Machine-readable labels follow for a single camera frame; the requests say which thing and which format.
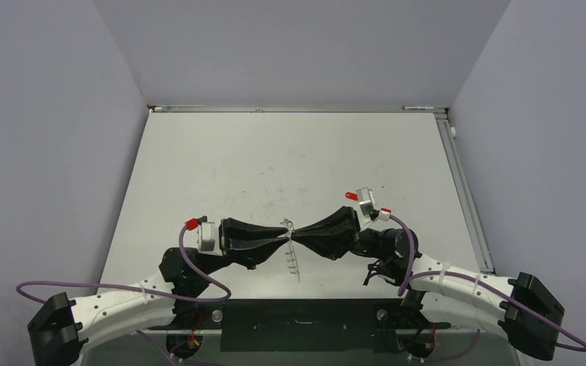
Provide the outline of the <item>silver key with red tag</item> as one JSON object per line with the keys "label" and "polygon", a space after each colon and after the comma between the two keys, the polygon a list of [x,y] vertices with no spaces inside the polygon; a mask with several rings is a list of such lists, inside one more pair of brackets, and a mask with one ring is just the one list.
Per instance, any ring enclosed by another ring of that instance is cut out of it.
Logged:
{"label": "silver key with red tag", "polygon": [[345,197],[351,201],[358,201],[359,200],[359,196],[357,193],[354,192],[346,192],[345,193]]}

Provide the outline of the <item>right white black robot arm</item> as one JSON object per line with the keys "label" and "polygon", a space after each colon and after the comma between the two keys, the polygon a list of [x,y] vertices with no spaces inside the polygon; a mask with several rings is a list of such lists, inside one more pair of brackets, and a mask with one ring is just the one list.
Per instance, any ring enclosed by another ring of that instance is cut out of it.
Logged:
{"label": "right white black robot arm", "polygon": [[416,234],[389,209],[341,207],[291,239],[330,260],[350,253],[373,258],[370,277],[398,287],[410,326],[450,323],[504,337],[517,351],[551,361],[565,308],[538,277],[473,272],[420,252]]}

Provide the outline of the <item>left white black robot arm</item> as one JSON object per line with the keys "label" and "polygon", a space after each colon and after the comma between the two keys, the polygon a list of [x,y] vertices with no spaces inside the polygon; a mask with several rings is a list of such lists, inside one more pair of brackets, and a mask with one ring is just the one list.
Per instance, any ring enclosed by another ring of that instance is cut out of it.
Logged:
{"label": "left white black robot arm", "polygon": [[132,332],[171,323],[189,327],[198,305],[222,304],[232,295],[212,273],[232,264],[256,268],[286,244],[288,233],[285,226],[235,219],[186,221],[156,274],[135,284],[98,283],[105,292],[92,296],[62,292],[42,300],[27,325],[35,364],[71,365],[96,345]]}

